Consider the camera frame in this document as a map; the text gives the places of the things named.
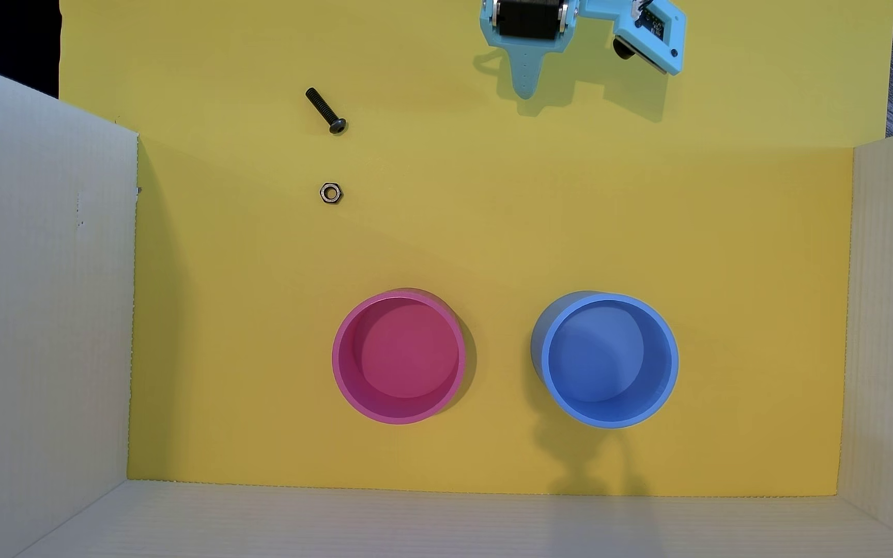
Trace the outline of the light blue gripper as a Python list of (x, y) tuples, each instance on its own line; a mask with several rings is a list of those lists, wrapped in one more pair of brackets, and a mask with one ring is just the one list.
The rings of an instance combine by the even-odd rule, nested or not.
[(487, 44), (507, 50), (512, 86), (521, 99), (537, 90), (544, 57), (563, 53), (577, 27), (579, 1), (483, 1), (479, 25)]

